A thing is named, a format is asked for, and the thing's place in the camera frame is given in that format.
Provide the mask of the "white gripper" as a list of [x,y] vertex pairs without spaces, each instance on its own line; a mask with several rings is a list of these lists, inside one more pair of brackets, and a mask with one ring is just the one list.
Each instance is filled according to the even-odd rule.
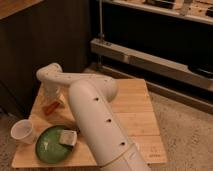
[[[60,95],[60,87],[54,83],[44,82],[44,94],[49,99],[55,99],[58,98],[58,102],[60,103],[60,106],[64,107],[66,99],[63,94]],[[48,99],[44,97],[41,100],[41,107],[44,108],[48,104]]]

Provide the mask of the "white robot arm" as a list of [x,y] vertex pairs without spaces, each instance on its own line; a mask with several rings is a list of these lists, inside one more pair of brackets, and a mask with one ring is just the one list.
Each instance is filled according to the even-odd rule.
[[64,73],[58,63],[38,69],[36,77],[51,100],[61,86],[68,88],[69,107],[101,171],[151,171],[109,105],[118,92],[112,77]]

